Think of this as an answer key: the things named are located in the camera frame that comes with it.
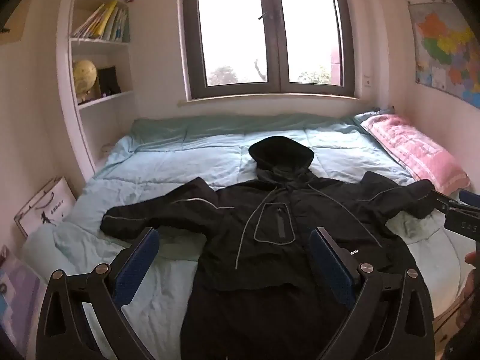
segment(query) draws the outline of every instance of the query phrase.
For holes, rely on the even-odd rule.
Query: jacket hood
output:
[[[311,174],[313,151],[290,138],[265,138],[251,145],[248,152],[257,162],[260,180],[281,182],[303,179],[301,176]]]

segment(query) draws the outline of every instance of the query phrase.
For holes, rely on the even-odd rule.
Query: metal bolt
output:
[[[55,272],[52,274],[52,279],[58,280],[58,279],[60,279],[62,276],[63,276],[63,272],[62,272],[61,270],[58,270],[58,271],[55,271]]]
[[[415,269],[409,269],[407,272],[407,275],[409,275],[412,279],[416,279],[419,276],[419,273]]]
[[[95,272],[97,272],[99,275],[103,275],[106,271],[109,270],[109,266],[107,264],[100,264],[95,268]]]
[[[374,271],[374,267],[367,262],[364,262],[362,265],[360,265],[360,269],[366,274],[371,274]]]

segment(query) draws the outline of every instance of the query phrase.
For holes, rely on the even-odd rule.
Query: cable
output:
[[[464,305],[465,303],[467,303],[467,302],[469,301],[469,299],[470,299],[478,290],[480,290],[480,284],[478,284],[478,285],[473,289],[472,293],[471,293],[470,295],[468,295],[468,296],[463,300],[463,302],[461,302],[461,303],[455,308],[455,310],[453,310],[453,311],[450,313],[450,315],[447,317],[447,319],[445,319],[445,320],[440,324],[440,326],[435,330],[435,332],[433,333],[433,335],[437,334],[438,331],[450,320],[450,318],[452,318],[452,317],[455,315],[455,313],[456,313],[458,310],[460,310],[460,309],[463,307],[463,305]]]

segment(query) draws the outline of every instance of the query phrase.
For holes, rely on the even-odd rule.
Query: electrical outlet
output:
[[[363,86],[366,88],[371,88],[371,76],[363,75]]]

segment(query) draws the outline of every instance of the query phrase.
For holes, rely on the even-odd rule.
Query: window handle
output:
[[[268,18],[269,19],[273,19],[273,13],[270,12],[270,11],[266,11],[266,12],[263,12],[262,15],[258,18],[258,20],[262,20],[263,18],[265,18],[265,16],[268,15]]]

